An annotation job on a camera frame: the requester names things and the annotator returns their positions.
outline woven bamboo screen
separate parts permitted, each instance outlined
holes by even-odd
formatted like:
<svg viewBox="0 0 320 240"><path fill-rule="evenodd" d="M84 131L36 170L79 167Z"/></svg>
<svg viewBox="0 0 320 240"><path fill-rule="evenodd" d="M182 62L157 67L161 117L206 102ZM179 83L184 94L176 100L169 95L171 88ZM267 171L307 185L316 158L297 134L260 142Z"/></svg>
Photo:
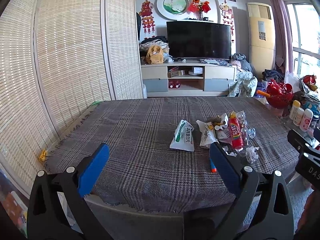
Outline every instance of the woven bamboo screen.
<svg viewBox="0 0 320 240"><path fill-rule="evenodd" d="M46 105L61 132L94 101L111 100L100 0L40 0L37 51Z"/></svg>
<svg viewBox="0 0 320 240"><path fill-rule="evenodd" d="M36 0L11 0L0 17L0 151L32 186L43 169L37 157L57 138L36 89L31 24Z"/></svg>
<svg viewBox="0 0 320 240"><path fill-rule="evenodd" d="M118 99L142 98L135 0L107 0L109 60Z"/></svg>

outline white circular frame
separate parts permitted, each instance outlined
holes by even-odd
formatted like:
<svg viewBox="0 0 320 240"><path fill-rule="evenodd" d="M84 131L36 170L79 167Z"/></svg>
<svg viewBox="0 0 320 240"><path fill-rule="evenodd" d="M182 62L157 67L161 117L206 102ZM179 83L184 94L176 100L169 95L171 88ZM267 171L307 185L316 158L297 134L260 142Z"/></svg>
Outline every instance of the white circular frame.
<svg viewBox="0 0 320 240"><path fill-rule="evenodd" d="M169 13L168 11L166 11L166 9L164 9L164 7L163 7L164 0L157 0L157 8L158 8L158 11L160 14L162 14L164 17L166 17L170 20L183 20L185 18L188 18L190 16L190 14L192 13L192 12L188 11L188 7L190 5L189 0L185 0L185 1L187 3L187 7L186 7L185 12L182 14L172 14L172 13Z"/></svg>

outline yellow bottle cap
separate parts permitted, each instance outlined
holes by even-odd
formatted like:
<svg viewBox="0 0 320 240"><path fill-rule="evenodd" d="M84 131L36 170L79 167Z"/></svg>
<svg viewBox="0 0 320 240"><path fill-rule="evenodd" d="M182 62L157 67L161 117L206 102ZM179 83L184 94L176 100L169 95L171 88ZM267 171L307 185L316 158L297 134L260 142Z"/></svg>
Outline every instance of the yellow bottle cap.
<svg viewBox="0 0 320 240"><path fill-rule="evenodd" d="M300 107L300 102L297 100L294 100L292 104L296 107Z"/></svg>

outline gray drawer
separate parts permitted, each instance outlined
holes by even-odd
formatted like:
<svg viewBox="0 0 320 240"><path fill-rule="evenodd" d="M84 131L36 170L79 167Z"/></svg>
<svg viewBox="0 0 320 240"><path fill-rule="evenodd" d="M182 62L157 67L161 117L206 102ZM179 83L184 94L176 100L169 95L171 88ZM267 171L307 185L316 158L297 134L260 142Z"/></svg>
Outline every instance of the gray drawer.
<svg viewBox="0 0 320 240"><path fill-rule="evenodd" d="M204 79L204 91L229 91L229 85L232 84L233 80L220 79L220 78L209 78Z"/></svg>
<svg viewBox="0 0 320 240"><path fill-rule="evenodd" d="M168 80L167 79L143 79L143 84L147 88L147 92L167 92Z"/></svg>

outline red basket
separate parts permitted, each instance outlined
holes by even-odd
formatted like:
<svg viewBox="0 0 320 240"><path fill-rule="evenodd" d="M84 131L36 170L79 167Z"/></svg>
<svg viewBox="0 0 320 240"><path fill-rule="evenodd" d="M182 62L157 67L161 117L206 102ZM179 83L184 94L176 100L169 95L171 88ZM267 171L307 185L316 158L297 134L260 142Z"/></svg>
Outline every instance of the red basket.
<svg viewBox="0 0 320 240"><path fill-rule="evenodd" d="M284 83L277 84L273 79L268 83L266 93L270 94L267 98L268 103L277 109L286 108L293 99L292 86Z"/></svg>

